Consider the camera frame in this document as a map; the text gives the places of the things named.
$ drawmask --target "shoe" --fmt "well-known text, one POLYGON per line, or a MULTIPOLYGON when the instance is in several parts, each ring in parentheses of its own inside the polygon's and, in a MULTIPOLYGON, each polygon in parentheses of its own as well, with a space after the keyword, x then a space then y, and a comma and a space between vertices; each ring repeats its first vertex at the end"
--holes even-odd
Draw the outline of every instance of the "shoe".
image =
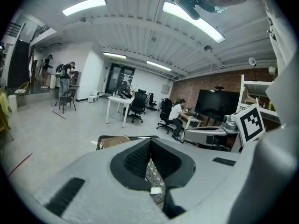
POLYGON ((175 141, 178 141, 178 138, 177 138, 175 135, 172 135, 172 138, 173 138, 175 141))

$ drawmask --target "person in black shirt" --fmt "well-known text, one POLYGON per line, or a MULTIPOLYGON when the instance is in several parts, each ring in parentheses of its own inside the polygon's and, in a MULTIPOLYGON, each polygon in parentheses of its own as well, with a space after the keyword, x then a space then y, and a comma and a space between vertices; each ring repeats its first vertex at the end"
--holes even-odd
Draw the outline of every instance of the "person in black shirt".
POLYGON ((66 64, 63 67, 63 69, 65 70, 65 72, 64 72, 64 76, 60 77, 60 80, 59 80, 59 84, 60 84, 59 95, 58 95, 59 99, 69 89, 70 79, 72 78, 71 73, 70 73, 72 68, 75 68, 75 63, 74 62, 70 62, 69 64, 66 64))
POLYGON ((53 66, 50 66, 50 59, 53 59, 52 55, 49 55, 48 58, 45 59, 45 65, 42 67, 42 86, 41 88, 47 89, 47 79, 48 79, 48 68, 50 67, 51 69, 53 66))

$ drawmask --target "patterned fabric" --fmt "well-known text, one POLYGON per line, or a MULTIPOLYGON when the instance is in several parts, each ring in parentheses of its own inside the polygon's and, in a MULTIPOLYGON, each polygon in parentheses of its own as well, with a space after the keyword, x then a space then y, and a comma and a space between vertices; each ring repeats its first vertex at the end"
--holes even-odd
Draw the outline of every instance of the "patterned fabric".
POLYGON ((162 177, 160 176, 156 166, 154 165, 152 159, 150 159, 150 161, 148 163, 145 177, 151 183, 152 187, 161 187, 162 188, 162 193, 151 194, 150 196, 154 199, 156 204, 163 202, 164 196, 165 196, 165 183, 164 183, 162 177))

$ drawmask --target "backpack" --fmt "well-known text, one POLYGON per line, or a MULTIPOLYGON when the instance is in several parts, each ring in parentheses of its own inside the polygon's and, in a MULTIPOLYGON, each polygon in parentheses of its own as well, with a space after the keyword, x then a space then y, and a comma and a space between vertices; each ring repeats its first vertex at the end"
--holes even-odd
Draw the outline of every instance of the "backpack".
POLYGON ((64 64, 60 64, 59 66, 57 66, 56 68, 56 74, 55 76, 57 78, 61 78, 61 77, 64 77, 65 75, 65 69, 64 69, 64 64))

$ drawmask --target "large black screen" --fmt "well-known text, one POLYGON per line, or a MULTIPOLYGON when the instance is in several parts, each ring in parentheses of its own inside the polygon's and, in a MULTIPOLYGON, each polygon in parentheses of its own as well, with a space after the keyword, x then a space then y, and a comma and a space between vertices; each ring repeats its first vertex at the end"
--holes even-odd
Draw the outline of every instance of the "large black screen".
POLYGON ((203 115, 221 121, 224 115, 236 112, 240 93, 200 90, 196 109, 203 115))

